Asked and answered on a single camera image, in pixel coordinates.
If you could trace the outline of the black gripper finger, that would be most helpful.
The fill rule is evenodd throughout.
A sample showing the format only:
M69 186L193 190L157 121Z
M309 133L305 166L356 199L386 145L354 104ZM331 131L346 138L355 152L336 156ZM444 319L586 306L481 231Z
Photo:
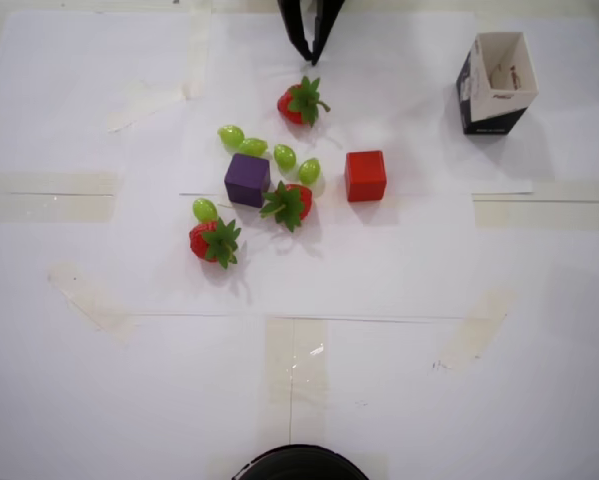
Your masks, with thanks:
M345 0L317 0L311 64L316 66Z
M278 0L280 14L290 43L306 61L312 60L312 52L305 38L300 0Z

